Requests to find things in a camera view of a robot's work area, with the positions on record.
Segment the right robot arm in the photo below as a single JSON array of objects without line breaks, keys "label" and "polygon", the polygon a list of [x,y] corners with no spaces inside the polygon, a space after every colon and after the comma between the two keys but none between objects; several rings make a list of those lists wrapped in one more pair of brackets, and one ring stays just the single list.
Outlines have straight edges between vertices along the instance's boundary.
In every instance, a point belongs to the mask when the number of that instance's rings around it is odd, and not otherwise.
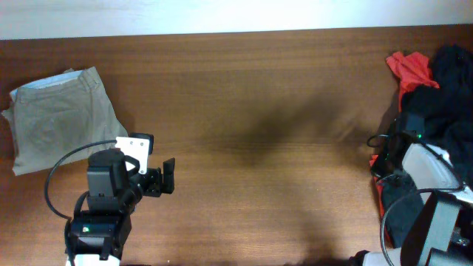
[{"label": "right robot arm", "polygon": [[404,112],[380,138],[381,251],[350,264],[471,265],[472,119]]}]

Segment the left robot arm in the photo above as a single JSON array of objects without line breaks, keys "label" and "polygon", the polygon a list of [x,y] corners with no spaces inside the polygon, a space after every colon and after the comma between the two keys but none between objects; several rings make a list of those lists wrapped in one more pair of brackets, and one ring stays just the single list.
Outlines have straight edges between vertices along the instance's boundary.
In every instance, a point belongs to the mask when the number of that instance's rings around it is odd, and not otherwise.
[{"label": "left robot arm", "polygon": [[88,159],[89,190],[75,204],[64,238],[67,265],[119,265],[132,229],[131,215],[143,197],[174,192],[175,159],[139,172],[140,163],[117,149]]}]

